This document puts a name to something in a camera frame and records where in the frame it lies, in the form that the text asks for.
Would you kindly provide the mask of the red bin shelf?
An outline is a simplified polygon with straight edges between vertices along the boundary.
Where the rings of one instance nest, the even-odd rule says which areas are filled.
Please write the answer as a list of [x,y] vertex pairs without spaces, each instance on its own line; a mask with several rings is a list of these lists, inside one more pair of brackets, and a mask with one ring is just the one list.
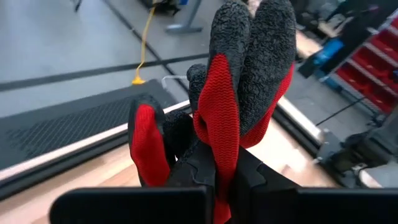
[[371,113],[389,114],[398,103],[398,9],[335,70],[332,78]]

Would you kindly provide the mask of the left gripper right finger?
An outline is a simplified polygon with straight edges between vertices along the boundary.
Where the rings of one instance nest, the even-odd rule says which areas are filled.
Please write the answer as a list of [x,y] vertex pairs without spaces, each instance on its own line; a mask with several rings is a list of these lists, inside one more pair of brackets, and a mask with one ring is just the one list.
[[398,189],[301,187],[241,148],[231,224],[398,224]]

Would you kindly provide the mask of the grey desk foot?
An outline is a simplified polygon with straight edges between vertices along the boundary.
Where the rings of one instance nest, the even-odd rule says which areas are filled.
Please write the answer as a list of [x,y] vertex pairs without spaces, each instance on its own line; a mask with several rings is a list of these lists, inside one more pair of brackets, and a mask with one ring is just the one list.
[[198,12],[202,0],[194,0],[192,11],[189,13],[187,20],[182,24],[171,24],[165,28],[169,34],[192,34],[203,30],[202,27],[193,27],[193,20]]

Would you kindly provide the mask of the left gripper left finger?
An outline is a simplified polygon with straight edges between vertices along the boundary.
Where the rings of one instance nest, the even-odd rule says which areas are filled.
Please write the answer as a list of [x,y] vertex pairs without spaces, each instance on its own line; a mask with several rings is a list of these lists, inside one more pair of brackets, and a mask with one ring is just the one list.
[[216,169],[197,141],[162,187],[80,188],[54,201],[50,224],[212,224]]

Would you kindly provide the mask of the red black gardening glove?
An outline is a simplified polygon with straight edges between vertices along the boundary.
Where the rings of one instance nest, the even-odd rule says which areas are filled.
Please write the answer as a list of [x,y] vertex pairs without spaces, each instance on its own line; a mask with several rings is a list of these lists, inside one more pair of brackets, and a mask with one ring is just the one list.
[[262,0],[254,14],[230,0],[216,11],[208,63],[187,70],[192,113],[165,114],[149,95],[131,104],[129,150],[142,186],[164,186],[203,142],[215,159],[213,224],[230,219],[227,195],[239,148],[263,139],[292,80],[295,25],[290,0]]

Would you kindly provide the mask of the blue container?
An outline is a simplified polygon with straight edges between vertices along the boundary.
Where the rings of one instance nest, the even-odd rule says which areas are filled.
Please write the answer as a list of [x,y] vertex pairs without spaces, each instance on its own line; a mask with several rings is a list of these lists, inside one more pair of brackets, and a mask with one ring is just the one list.
[[342,47],[344,43],[337,37],[330,39],[323,48],[315,54],[313,63],[315,65],[323,65],[334,56]]

